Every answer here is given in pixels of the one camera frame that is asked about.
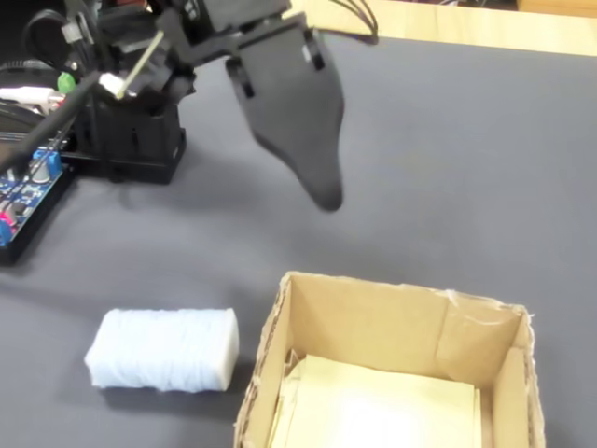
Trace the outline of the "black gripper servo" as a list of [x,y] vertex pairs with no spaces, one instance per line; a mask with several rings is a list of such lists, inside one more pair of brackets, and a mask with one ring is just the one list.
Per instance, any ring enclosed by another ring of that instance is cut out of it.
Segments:
[[[289,9],[288,1],[169,1],[160,31],[180,61],[199,63],[228,53],[237,33]],[[344,96],[318,32],[301,15],[265,23],[240,37],[226,70],[255,140],[320,209],[338,210]]]

